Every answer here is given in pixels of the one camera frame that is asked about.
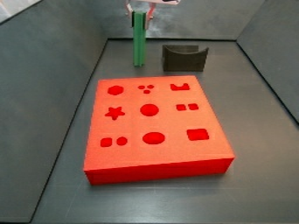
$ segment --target gray wall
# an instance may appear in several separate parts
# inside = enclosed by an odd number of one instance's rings
[[[0,26],[0,221],[32,218],[107,43],[91,7],[42,1]]]
[[[106,21],[110,38],[133,38],[126,0],[94,0],[95,14]],[[237,39],[265,0],[183,0],[178,6],[158,4],[149,38]],[[147,11],[149,4],[133,2]]]
[[[238,43],[299,122],[299,1],[266,1]]]

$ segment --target gray table surface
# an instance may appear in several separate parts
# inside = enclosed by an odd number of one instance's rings
[[[165,76],[163,44],[210,47],[199,78],[237,160],[225,175],[90,186],[82,167],[98,80]],[[32,223],[298,222],[299,129],[234,42],[111,40],[79,106]]]

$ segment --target shape sorter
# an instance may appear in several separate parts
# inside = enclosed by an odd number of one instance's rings
[[[99,81],[85,161],[93,185],[225,173],[234,158],[195,76]]]

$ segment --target black block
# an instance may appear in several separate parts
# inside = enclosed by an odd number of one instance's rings
[[[202,72],[210,48],[199,51],[198,45],[163,45],[166,72]]]

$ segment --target star-shaped hole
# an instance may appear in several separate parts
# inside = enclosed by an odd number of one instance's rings
[[[123,116],[126,113],[122,111],[122,107],[118,108],[109,108],[109,112],[106,116],[111,116],[113,120],[115,121],[119,116]]]

